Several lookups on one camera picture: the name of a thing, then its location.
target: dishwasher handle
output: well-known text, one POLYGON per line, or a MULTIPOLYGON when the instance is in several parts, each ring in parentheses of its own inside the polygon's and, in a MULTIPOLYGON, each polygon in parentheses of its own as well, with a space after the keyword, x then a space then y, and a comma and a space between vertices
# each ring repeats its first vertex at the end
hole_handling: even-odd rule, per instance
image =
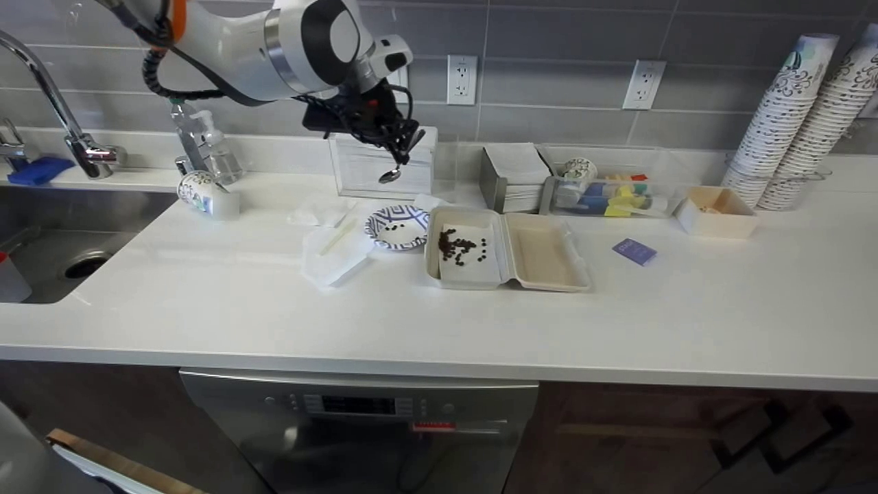
POLYGON ((397 376, 323 376, 323 373, 244 373, 182 368, 182 379, 227 385, 285 385, 285 388, 351 388, 351 391, 459 391, 459 394, 539 394, 535 383, 484 383, 484 379, 397 379, 397 376))

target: electrical outlet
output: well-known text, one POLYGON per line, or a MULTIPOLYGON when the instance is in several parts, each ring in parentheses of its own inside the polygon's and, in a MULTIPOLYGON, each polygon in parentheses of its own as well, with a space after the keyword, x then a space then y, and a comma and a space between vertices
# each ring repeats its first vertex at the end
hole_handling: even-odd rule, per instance
POLYGON ((476 105, 477 59, 447 55, 447 105, 476 105))
POLYGON ((638 62, 624 110, 651 110, 665 78, 665 62, 638 62))
MULTIPOLYGON (((388 86, 408 89, 408 66, 402 66, 388 75, 388 86)), ((408 105, 406 93, 393 90, 395 105, 408 105)))

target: cabinet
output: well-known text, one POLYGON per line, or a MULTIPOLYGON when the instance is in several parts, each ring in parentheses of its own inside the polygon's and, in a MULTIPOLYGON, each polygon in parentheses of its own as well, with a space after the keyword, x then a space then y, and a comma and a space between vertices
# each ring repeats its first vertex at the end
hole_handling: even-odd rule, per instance
POLYGON ((544 385, 507 494, 878 491, 876 449, 878 396, 544 385), (835 432, 825 409, 849 425, 835 432), (824 433, 783 472, 766 462, 824 433))
POLYGON ((267 491, 171 368, 0 363, 0 402, 35 433, 67 429, 203 491, 267 491))

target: stack of paper cups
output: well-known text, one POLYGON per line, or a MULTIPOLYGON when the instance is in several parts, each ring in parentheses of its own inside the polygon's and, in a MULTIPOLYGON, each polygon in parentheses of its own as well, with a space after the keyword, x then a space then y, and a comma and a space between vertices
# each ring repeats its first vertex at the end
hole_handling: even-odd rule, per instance
POLYGON ((825 175, 825 154, 846 138, 854 119, 878 90, 878 26, 849 55, 843 71, 821 90, 788 158, 776 167, 761 208, 797 208, 816 182, 825 175))
POLYGON ((838 37, 802 37, 764 97, 732 163, 725 188, 757 207, 797 133, 816 105, 838 37))

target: plate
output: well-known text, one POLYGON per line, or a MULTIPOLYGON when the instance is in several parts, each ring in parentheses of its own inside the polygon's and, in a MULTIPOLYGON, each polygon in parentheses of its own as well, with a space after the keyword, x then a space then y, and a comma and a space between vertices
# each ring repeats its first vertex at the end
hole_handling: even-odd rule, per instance
POLYGON ((429 241, 430 215, 414 207, 378 208, 369 221, 369 234, 388 250, 419 250, 429 241))

